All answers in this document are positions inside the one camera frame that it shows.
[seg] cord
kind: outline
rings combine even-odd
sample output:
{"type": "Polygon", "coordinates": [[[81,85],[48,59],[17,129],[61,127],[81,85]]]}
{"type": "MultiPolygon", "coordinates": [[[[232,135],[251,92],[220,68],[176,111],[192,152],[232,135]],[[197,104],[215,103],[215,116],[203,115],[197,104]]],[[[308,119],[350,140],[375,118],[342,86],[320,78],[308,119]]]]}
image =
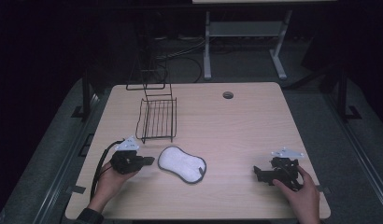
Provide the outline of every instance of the cord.
{"type": "Polygon", "coordinates": [[[201,47],[203,47],[205,45],[205,40],[201,41],[200,43],[192,46],[192,47],[189,47],[187,49],[183,49],[181,51],[178,51],[178,52],[175,52],[175,53],[172,53],[172,54],[167,54],[167,55],[162,55],[162,56],[157,56],[156,59],[157,60],[167,60],[167,59],[170,59],[170,58],[173,58],[173,57],[177,57],[177,56],[180,56],[180,55],[183,55],[183,54],[187,54],[187,53],[191,53],[197,49],[200,49],[201,47]]]}
{"type": "Polygon", "coordinates": [[[106,172],[108,169],[110,169],[110,168],[112,168],[112,166],[109,166],[109,167],[107,167],[99,176],[98,176],[98,179],[99,178],[101,178],[101,175],[104,173],[104,172],[106,172]]]}
{"type": "Polygon", "coordinates": [[[199,75],[198,75],[197,79],[195,79],[195,80],[193,81],[193,83],[197,83],[198,80],[200,80],[201,76],[203,75],[203,67],[201,66],[201,64],[200,64],[197,60],[194,60],[193,58],[189,58],[189,57],[176,57],[176,58],[171,58],[171,59],[168,59],[168,60],[176,60],[176,59],[190,60],[190,61],[192,61],[192,62],[194,62],[194,63],[197,64],[198,69],[199,69],[199,75]]]}
{"type": "Polygon", "coordinates": [[[236,51],[232,41],[228,41],[222,38],[219,38],[216,41],[212,41],[211,48],[212,49],[210,50],[210,53],[212,54],[229,54],[236,51]]]}
{"type": "Polygon", "coordinates": [[[109,152],[109,150],[114,146],[114,145],[117,145],[117,144],[121,144],[123,141],[116,141],[112,144],[110,144],[110,146],[105,149],[104,153],[102,154],[101,156],[101,159],[100,161],[98,162],[98,165],[96,167],[96,170],[95,170],[95,175],[93,177],[93,180],[92,180],[92,191],[90,193],[90,201],[92,200],[94,194],[95,194],[95,188],[96,188],[96,184],[98,183],[98,179],[99,179],[99,176],[102,174],[101,173],[101,169],[102,169],[102,164],[104,164],[104,160],[106,158],[106,155],[107,153],[109,152]]]}

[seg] metal frame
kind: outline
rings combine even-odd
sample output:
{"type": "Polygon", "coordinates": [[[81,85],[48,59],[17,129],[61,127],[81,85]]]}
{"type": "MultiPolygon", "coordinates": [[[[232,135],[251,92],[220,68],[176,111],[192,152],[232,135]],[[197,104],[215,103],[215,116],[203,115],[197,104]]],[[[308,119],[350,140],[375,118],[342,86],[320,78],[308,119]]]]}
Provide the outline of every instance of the metal frame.
{"type": "Polygon", "coordinates": [[[206,13],[206,47],[204,52],[204,79],[212,78],[209,57],[209,42],[211,36],[277,36],[278,41],[274,49],[270,49],[270,56],[280,79],[286,79],[279,52],[284,42],[292,10],[288,10],[283,21],[210,21],[209,11],[206,13]]]}
{"type": "Polygon", "coordinates": [[[381,201],[383,205],[383,179],[380,174],[377,172],[375,166],[369,159],[366,154],[366,149],[358,140],[358,137],[355,135],[351,127],[344,120],[344,116],[338,113],[338,108],[336,106],[336,102],[332,99],[329,94],[324,94],[324,100],[331,108],[334,118],[342,129],[343,133],[346,135],[349,143],[352,145],[352,149],[355,152],[355,155],[361,165],[361,168],[366,174],[367,179],[369,180],[372,188],[374,189],[377,198],[381,201]]]}
{"type": "Polygon", "coordinates": [[[129,78],[126,90],[143,90],[145,93],[145,99],[142,99],[140,104],[139,119],[136,124],[135,137],[140,139],[143,144],[145,144],[147,139],[170,138],[172,142],[174,137],[177,135],[177,98],[174,99],[173,97],[171,77],[166,70],[166,61],[165,66],[163,67],[163,83],[159,87],[149,86],[149,76],[157,73],[157,69],[155,68],[153,62],[149,63],[148,69],[141,69],[139,58],[136,56],[133,71],[129,77],[136,72],[135,69],[140,73],[142,88],[131,88],[129,86],[131,79],[129,78]],[[153,90],[164,91],[166,86],[169,86],[169,92],[155,92],[155,94],[149,94],[149,91],[153,90]]]}

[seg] black cable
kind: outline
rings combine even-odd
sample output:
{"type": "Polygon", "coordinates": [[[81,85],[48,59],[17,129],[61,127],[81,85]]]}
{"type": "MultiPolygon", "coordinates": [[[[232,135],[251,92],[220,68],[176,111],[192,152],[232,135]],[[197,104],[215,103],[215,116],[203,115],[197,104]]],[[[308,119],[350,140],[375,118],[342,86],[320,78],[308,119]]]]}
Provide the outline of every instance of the black cable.
{"type": "Polygon", "coordinates": [[[112,144],[110,144],[110,146],[105,149],[104,153],[102,154],[101,156],[101,160],[98,162],[98,165],[96,166],[96,170],[95,170],[95,175],[93,176],[93,180],[92,180],[92,191],[90,193],[90,201],[92,200],[94,194],[95,194],[95,188],[96,188],[96,184],[98,183],[98,179],[99,179],[99,176],[101,175],[101,169],[102,169],[102,164],[104,164],[104,160],[106,158],[106,155],[107,153],[109,152],[109,150],[114,146],[114,145],[117,145],[117,144],[121,144],[123,141],[116,141],[112,144]]]}
{"type": "Polygon", "coordinates": [[[204,39],[202,37],[194,37],[194,38],[190,38],[190,39],[178,37],[176,40],[181,41],[181,42],[183,41],[186,43],[197,43],[197,42],[204,40],[204,39]]]}
{"type": "Polygon", "coordinates": [[[210,53],[212,54],[229,54],[236,51],[235,45],[232,43],[232,41],[223,38],[213,41],[211,44],[211,48],[212,49],[210,50],[210,53]]]}
{"type": "Polygon", "coordinates": [[[200,42],[199,44],[197,44],[195,46],[192,46],[192,47],[187,48],[187,49],[183,49],[183,50],[175,52],[175,53],[166,54],[164,56],[157,56],[156,59],[157,60],[168,60],[170,58],[174,58],[174,57],[177,57],[177,56],[180,56],[183,54],[191,53],[191,52],[196,51],[198,49],[203,49],[204,46],[205,46],[205,41],[203,40],[202,42],[200,42]]]}
{"type": "Polygon", "coordinates": [[[157,80],[157,84],[162,84],[162,83],[166,83],[166,79],[168,77],[168,72],[166,71],[166,67],[164,65],[161,65],[161,64],[158,64],[157,63],[157,66],[161,67],[163,70],[164,70],[164,75],[163,75],[163,78],[161,78],[160,74],[156,71],[154,74],[157,75],[159,78],[156,78],[157,80]]]}
{"type": "Polygon", "coordinates": [[[110,168],[112,168],[112,166],[107,167],[103,172],[101,172],[101,174],[98,176],[98,179],[101,178],[101,175],[102,175],[104,172],[106,172],[108,169],[110,169],[110,168]]]}
{"type": "Polygon", "coordinates": [[[169,61],[169,60],[175,60],[175,59],[186,59],[186,60],[191,60],[192,62],[196,63],[197,66],[198,66],[198,68],[199,68],[199,70],[200,70],[200,73],[199,73],[199,75],[198,75],[198,78],[195,79],[195,80],[193,81],[193,83],[197,83],[198,80],[200,80],[201,76],[203,75],[203,67],[201,66],[201,64],[200,64],[197,60],[195,60],[195,59],[193,59],[193,58],[189,58],[189,57],[173,57],[173,58],[169,58],[168,61],[169,61]]]}

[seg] wooden table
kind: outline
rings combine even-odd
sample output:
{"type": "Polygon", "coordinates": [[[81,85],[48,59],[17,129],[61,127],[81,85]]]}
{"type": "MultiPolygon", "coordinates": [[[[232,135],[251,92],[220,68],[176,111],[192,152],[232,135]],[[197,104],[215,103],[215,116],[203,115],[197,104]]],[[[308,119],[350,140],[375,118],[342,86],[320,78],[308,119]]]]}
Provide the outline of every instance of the wooden table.
{"type": "MultiPolygon", "coordinates": [[[[152,156],[156,161],[126,182],[103,215],[134,220],[293,218],[281,192],[258,182],[253,173],[254,165],[271,170],[271,152],[287,147],[305,154],[299,162],[319,184],[279,86],[173,84],[172,90],[177,97],[177,136],[172,143],[169,139],[147,140],[143,145],[138,140],[138,155],[152,156]],[[231,91],[234,98],[224,99],[225,91],[231,91]],[[206,176],[201,182],[188,185],[159,169],[157,159],[169,146],[206,161],[206,176]]],[[[135,135],[143,97],[143,91],[113,88],[78,178],[77,186],[86,190],[73,193],[66,209],[68,218],[76,218],[87,206],[92,177],[104,149],[135,135]]],[[[320,217],[330,213],[321,194],[320,217]]]]}

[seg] dark background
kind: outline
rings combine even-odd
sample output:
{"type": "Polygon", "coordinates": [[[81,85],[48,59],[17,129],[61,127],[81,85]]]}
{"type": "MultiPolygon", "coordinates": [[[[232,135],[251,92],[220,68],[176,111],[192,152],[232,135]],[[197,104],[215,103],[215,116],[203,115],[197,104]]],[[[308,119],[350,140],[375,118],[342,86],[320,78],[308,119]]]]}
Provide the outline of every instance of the dark background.
{"type": "MultiPolygon", "coordinates": [[[[138,51],[150,51],[151,45],[137,47],[149,44],[142,33],[175,38],[204,31],[191,25],[204,22],[204,11],[193,17],[176,11],[141,15],[82,9],[83,4],[0,0],[0,211],[64,97],[86,71],[94,90],[102,91],[124,82],[138,51]],[[147,29],[138,30],[140,25],[147,29]]],[[[320,12],[296,9],[287,39],[314,37],[304,66],[320,70],[341,62],[383,121],[383,2],[340,1],[329,13],[320,12]]]]}

